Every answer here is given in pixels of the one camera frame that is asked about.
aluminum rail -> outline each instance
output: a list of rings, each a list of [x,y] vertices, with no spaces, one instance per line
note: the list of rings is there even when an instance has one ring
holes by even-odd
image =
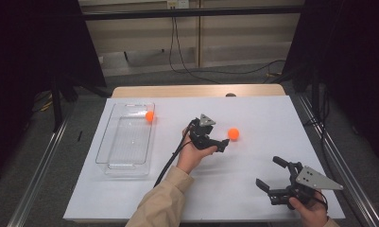
[[[57,151],[57,147],[59,146],[63,133],[65,132],[67,123],[71,118],[74,107],[75,103],[70,104],[67,110],[66,117],[61,123],[59,129],[56,132],[53,132],[50,142],[48,143],[47,148],[44,152],[43,158],[40,161],[32,179],[30,180],[29,186],[27,187],[23,197],[19,201],[17,208],[12,214],[12,217],[7,227],[24,226],[26,218],[30,212],[30,208],[32,207],[33,202],[35,201],[36,196],[39,193],[39,189],[42,185],[47,169],[50,166],[51,160],[53,159],[53,156]]]
[[[145,19],[168,17],[198,17],[198,16],[234,16],[254,14],[288,14],[288,13],[313,13],[326,9],[326,5],[318,6],[279,6],[279,7],[250,7],[250,8],[216,8],[216,9],[153,9],[135,11],[96,11],[83,12],[81,14],[36,14],[33,19],[42,20],[76,20],[101,21],[121,19]]]
[[[301,104],[305,112],[307,113],[308,117],[310,119],[313,119],[314,115],[313,115],[313,111],[311,110],[311,103],[309,99],[305,95],[299,95],[299,99],[301,100]],[[320,123],[314,124],[314,128],[316,130],[316,133],[321,138],[323,125],[321,125]],[[377,212],[375,211],[374,206],[372,205],[369,197],[364,192],[364,190],[362,189],[361,185],[359,184],[355,176],[352,174],[351,170],[349,169],[348,165],[343,159],[341,153],[336,147],[336,144],[334,143],[328,131],[324,132],[323,143],[324,143],[324,147],[327,150],[327,153],[329,154],[330,158],[333,160],[334,165],[336,166],[343,181],[347,185],[347,188],[351,192],[354,198],[354,201],[359,207],[359,210],[363,214],[366,222],[369,224],[369,226],[373,226],[373,227],[379,226],[379,216]]]

person's arm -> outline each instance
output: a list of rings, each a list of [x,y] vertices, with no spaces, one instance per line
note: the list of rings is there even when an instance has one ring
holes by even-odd
[[[315,197],[322,201],[320,193],[316,192]],[[339,227],[334,220],[327,216],[327,210],[321,203],[316,202],[311,207],[306,207],[294,197],[289,198],[289,202],[301,214],[303,227]]]
[[[186,136],[183,144],[188,142],[190,138]],[[202,158],[215,151],[216,146],[198,150],[192,143],[186,144],[180,152],[177,166],[172,166],[165,179],[143,197],[126,226],[179,226],[184,193],[194,181],[189,174]]]

human hand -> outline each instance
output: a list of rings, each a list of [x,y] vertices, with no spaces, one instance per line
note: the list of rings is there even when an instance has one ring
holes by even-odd
[[[319,192],[315,192],[315,198],[322,201],[322,195]],[[289,198],[289,202],[301,214],[301,224],[303,227],[322,227],[327,223],[327,210],[323,204],[314,202],[312,205],[306,207],[294,197]]]
[[[186,134],[185,139],[183,140],[183,148],[180,152],[180,157],[177,162],[177,167],[190,174],[190,172],[200,164],[202,158],[213,154],[217,147],[212,146],[206,149],[197,149],[195,145],[191,142],[189,138],[189,133]]]

wall outlet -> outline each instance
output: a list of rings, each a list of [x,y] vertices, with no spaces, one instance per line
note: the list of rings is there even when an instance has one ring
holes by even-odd
[[[189,9],[189,0],[178,0],[178,9]]]
[[[167,9],[178,9],[178,0],[168,0],[166,1]]]

black mount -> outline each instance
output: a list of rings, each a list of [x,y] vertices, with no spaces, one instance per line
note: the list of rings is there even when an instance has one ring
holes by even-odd
[[[297,198],[303,204],[309,203],[309,201],[314,197],[315,189],[296,182],[299,173],[303,169],[301,163],[288,163],[278,156],[274,156],[272,161],[283,168],[288,167],[290,173],[290,185],[286,189],[270,190],[266,183],[256,179],[256,185],[268,194],[271,204],[286,204],[289,209],[293,210],[293,206],[289,203],[289,198],[291,197]]]
[[[224,152],[224,149],[225,147],[228,146],[228,144],[230,143],[230,140],[225,139],[223,141],[216,141],[216,140],[210,139],[208,134],[210,134],[212,130],[213,130],[213,126],[211,125],[201,126],[200,120],[196,118],[192,120],[189,137],[197,149],[206,149],[211,146],[217,146],[216,152]]]

